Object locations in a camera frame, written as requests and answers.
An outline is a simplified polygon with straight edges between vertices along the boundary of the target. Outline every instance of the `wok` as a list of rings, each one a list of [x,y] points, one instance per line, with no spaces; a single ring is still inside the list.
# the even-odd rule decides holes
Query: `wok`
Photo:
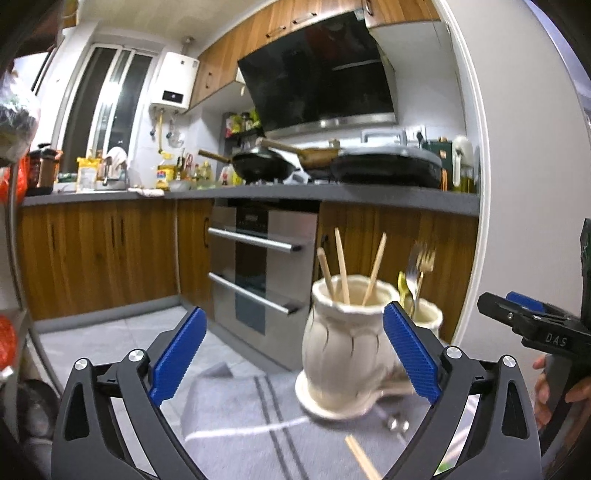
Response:
[[[283,181],[297,169],[296,166],[284,159],[281,154],[266,147],[251,148],[234,155],[231,159],[206,150],[199,150],[197,154],[212,160],[232,164],[238,176],[244,179],[247,184],[259,180],[275,181],[277,179]]]

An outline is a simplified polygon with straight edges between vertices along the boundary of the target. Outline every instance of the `human hand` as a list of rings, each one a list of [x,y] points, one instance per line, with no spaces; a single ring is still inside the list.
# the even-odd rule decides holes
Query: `human hand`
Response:
[[[539,357],[533,365],[535,370],[541,370],[546,366],[546,355]],[[534,414],[538,430],[548,424],[552,418],[552,412],[547,407],[550,398],[550,386],[546,379],[546,374],[542,373],[535,383],[535,405]],[[564,396],[566,403],[575,403],[582,400],[591,400],[591,377],[586,377],[571,388]]]
[[[546,366],[546,356],[542,355],[539,357],[533,365],[534,370],[541,370]],[[552,412],[546,406],[548,399],[550,398],[550,386],[546,380],[546,374],[541,373],[538,377],[534,387],[535,391],[535,404],[534,404],[534,415],[535,422],[538,426],[538,430],[548,424],[552,418]]]

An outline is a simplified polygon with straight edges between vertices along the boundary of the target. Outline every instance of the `oven handle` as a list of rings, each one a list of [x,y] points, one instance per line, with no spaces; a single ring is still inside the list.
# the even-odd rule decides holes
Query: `oven handle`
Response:
[[[255,293],[252,293],[245,288],[239,287],[235,283],[232,283],[231,281],[226,280],[225,278],[220,277],[219,275],[216,275],[215,273],[210,272],[208,276],[211,280],[213,280],[215,283],[221,285],[222,287],[226,287],[230,290],[233,290],[235,293],[238,293],[239,295],[242,295],[243,297],[246,297],[247,299],[250,299],[260,305],[264,305],[265,307],[269,307],[270,309],[277,310],[278,312],[281,312],[284,315],[292,315],[293,313],[295,313],[299,310],[299,308],[296,307],[295,305],[288,304],[288,305],[283,306],[283,305],[279,305],[278,303],[275,303],[271,300],[267,300],[266,298],[256,295]]]
[[[277,250],[283,253],[297,252],[301,250],[301,245],[292,245],[285,242],[278,242],[276,240],[269,240],[268,238],[260,238],[258,236],[245,235],[244,233],[229,232],[220,228],[209,227],[207,231],[210,235],[220,236],[228,240],[235,240],[243,244],[254,245],[255,247],[268,248],[270,250]]]

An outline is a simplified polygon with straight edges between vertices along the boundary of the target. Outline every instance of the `oven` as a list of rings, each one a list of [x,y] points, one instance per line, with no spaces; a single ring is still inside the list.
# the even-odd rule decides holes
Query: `oven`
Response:
[[[317,214],[215,206],[208,229],[214,321],[292,370],[310,310]]]

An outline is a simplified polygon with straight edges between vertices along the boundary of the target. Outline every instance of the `bottle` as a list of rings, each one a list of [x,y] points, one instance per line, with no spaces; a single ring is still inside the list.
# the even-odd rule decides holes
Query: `bottle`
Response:
[[[455,192],[476,193],[474,185],[474,149],[472,142],[459,135],[452,142],[453,178]]]

